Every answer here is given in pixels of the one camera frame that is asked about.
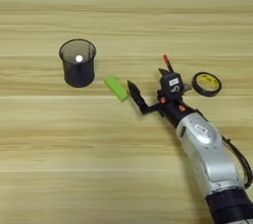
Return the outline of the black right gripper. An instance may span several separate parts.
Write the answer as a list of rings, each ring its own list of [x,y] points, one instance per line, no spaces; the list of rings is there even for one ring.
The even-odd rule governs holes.
[[[166,69],[158,68],[158,70],[162,77],[170,74]],[[157,91],[158,102],[152,106],[149,106],[145,102],[134,83],[127,81],[127,86],[131,97],[143,114],[159,112],[162,116],[165,116],[174,127],[176,127],[184,117],[194,112],[194,109],[186,105],[183,101],[183,94],[185,92],[184,84],[176,85],[173,88],[163,86]]]

